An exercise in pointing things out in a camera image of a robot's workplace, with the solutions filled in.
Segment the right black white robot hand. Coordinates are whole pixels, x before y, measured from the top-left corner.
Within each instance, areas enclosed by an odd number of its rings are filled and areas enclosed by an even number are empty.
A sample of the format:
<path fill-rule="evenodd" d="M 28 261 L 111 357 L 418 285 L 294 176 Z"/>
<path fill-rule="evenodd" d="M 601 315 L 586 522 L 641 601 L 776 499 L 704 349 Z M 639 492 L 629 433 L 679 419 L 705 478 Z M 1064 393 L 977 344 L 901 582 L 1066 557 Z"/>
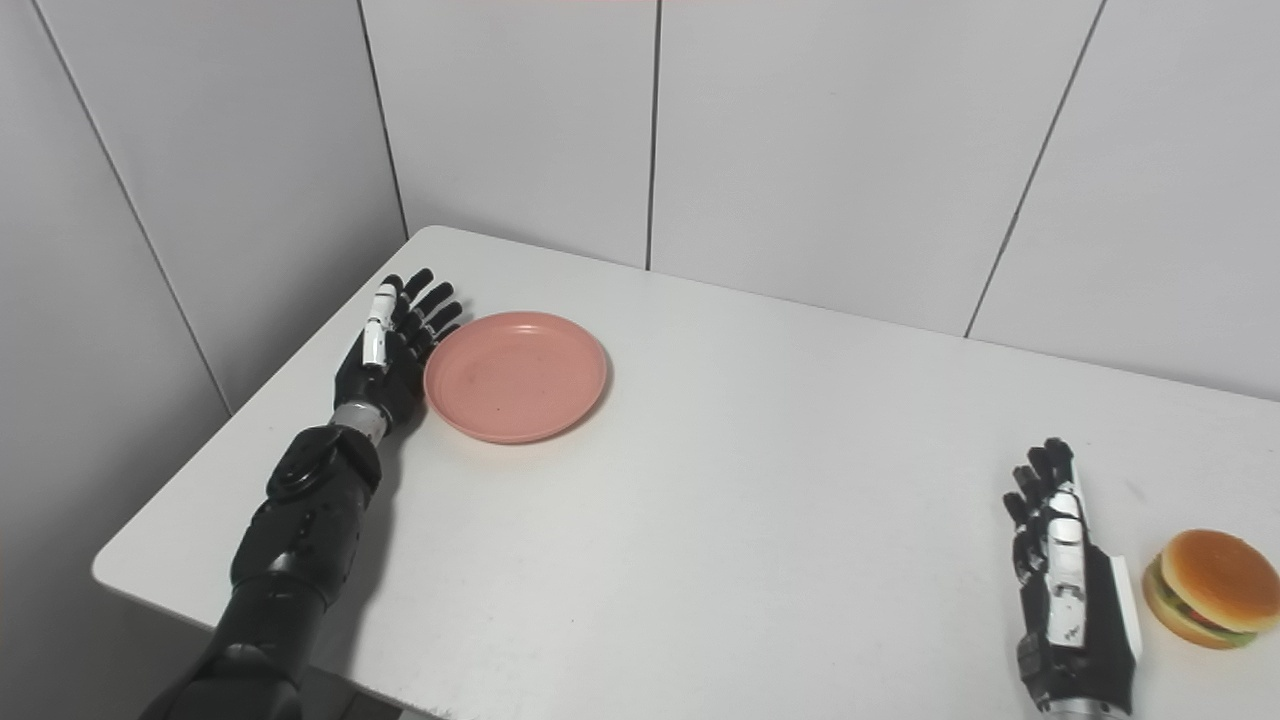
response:
<path fill-rule="evenodd" d="M 1015 648 L 1021 683 L 1042 719 L 1132 719 L 1135 601 L 1124 560 L 1091 537 L 1074 452 L 1047 438 L 1012 479 L 1002 501 L 1025 626 Z"/>

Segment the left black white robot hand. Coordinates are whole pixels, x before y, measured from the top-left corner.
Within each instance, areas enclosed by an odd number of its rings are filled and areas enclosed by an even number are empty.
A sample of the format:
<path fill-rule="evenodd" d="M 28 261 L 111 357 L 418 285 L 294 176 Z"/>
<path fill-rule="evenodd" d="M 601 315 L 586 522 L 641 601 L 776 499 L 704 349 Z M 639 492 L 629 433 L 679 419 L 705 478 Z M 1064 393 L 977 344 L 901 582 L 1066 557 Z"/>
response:
<path fill-rule="evenodd" d="M 387 275 L 335 373 L 333 421 L 385 437 L 411 420 L 425 398 L 428 360 L 461 327 L 462 311 L 454 286 L 429 268 L 407 281 Z"/>

